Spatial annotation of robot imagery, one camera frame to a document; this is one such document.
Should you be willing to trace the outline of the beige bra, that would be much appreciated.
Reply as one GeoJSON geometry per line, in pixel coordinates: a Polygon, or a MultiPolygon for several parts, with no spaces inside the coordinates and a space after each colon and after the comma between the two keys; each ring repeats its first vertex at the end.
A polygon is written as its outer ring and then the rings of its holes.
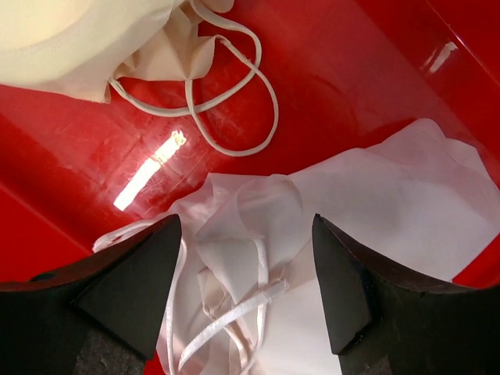
{"type": "Polygon", "coordinates": [[[231,1],[4,1],[1,4],[1,82],[91,102],[108,102],[110,91],[141,111],[197,120],[260,77],[257,37],[248,74],[224,93],[196,104],[193,83],[210,70],[216,44],[232,48],[223,33],[203,37],[200,23],[253,37],[229,20],[231,1]],[[180,81],[186,104],[168,109],[129,94],[123,77],[180,81]]]}

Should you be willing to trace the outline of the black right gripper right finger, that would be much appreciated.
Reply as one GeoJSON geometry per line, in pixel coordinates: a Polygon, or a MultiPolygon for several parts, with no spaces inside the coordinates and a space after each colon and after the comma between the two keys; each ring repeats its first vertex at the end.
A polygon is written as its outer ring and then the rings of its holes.
{"type": "Polygon", "coordinates": [[[342,373],[498,373],[498,287],[465,287],[412,270],[322,216],[313,220],[312,245],[342,373]]]}

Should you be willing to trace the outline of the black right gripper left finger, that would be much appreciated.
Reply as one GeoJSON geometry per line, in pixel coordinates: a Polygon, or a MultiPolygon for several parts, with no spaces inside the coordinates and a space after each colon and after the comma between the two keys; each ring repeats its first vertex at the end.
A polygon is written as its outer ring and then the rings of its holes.
{"type": "Polygon", "coordinates": [[[180,251],[178,215],[94,255],[1,286],[4,374],[141,374],[180,251]]]}

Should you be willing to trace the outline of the pink bra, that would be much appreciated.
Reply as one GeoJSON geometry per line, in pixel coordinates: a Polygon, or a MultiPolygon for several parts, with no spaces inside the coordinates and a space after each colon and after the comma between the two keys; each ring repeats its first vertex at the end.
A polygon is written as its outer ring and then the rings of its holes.
{"type": "Polygon", "coordinates": [[[497,237],[499,190],[474,147],[423,119],[287,176],[211,173],[170,213],[182,240],[156,346],[164,373],[338,374],[314,216],[449,281],[497,237]]]}

